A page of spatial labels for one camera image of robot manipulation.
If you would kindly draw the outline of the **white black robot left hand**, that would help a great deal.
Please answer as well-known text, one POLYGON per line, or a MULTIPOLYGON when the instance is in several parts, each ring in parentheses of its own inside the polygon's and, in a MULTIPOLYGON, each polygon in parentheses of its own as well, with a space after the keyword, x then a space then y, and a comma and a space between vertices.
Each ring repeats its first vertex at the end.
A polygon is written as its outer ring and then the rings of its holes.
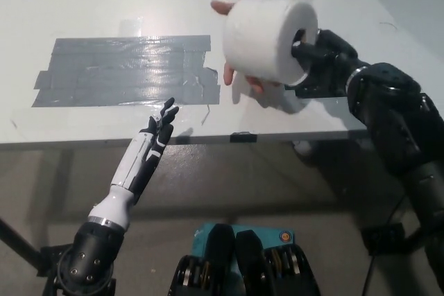
POLYGON ((160 113, 131 140, 112 178, 107 196, 96 204, 88 221, 126 232, 130 211, 153 176, 173 133, 172 121, 179 111, 170 98, 160 113))

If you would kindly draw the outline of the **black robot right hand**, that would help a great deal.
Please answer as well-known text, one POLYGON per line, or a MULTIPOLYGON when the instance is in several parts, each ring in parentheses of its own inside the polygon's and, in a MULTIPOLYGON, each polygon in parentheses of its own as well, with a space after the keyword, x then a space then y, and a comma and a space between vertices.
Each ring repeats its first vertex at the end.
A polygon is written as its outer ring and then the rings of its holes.
POLYGON ((291 55, 307 73, 300 84, 285 87, 298 98, 344 97, 348 78, 355 70, 369 65, 359 59, 348 42, 323 29, 318 30, 314 44, 304 42, 302 34, 297 33, 291 55))

